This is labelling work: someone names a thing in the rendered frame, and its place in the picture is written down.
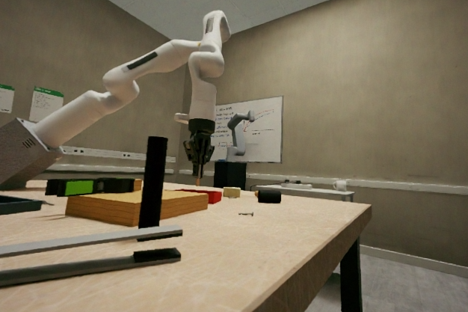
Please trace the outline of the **red shallow tray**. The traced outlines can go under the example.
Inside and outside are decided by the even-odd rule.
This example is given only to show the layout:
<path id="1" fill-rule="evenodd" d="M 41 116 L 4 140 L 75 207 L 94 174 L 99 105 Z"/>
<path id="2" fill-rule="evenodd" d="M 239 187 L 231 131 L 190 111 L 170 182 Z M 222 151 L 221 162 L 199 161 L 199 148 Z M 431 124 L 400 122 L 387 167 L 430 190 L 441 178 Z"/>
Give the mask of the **red shallow tray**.
<path id="1" fill-rule="evenodd" d="M 177 189 L 176 191 L 184 191 L 184 192 L 201 192 L 205 194 L 209 194 L 209 202 L 208 204 L 216 204 L 217 202 L 221 201 L 222 192 L 216 191 L 206 191 L 206 190 L 194 190 L 194 189 Z"/>

